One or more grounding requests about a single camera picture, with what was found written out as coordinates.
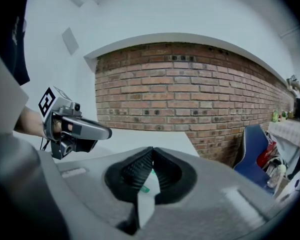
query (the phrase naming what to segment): white cloth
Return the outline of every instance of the white cloth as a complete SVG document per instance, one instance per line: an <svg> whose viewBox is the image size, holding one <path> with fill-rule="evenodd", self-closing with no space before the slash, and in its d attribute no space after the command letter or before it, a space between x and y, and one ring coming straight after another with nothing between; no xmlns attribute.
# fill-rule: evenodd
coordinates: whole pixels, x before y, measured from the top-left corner
<svg viewBox="0 0 300 240"><path fill-rule="evenodd" d="M278 153L287 164L285 175L291 174L296 167L300 156L300 147L292 144L284 138L274 136L271 133L269 133L269 136L271 140L276 142Z"/></svg>
<svg viewBox="0 0 300 240"><path fill-rule="evenodd" d="M268 132L300 148L300 122L295 120L270 122Z"/></svg>

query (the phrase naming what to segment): black shirt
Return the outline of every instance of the black shirt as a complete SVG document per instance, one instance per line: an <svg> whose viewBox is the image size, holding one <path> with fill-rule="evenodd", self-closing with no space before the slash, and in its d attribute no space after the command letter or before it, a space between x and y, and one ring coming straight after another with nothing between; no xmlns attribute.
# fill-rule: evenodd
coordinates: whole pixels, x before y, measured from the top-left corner
<svg viewBox="0 0 300 240"><path fill-rule="evenodd" d="M24 21L27 0L0 4L0 57L19 85L30 81L24 54Z"/></svg>

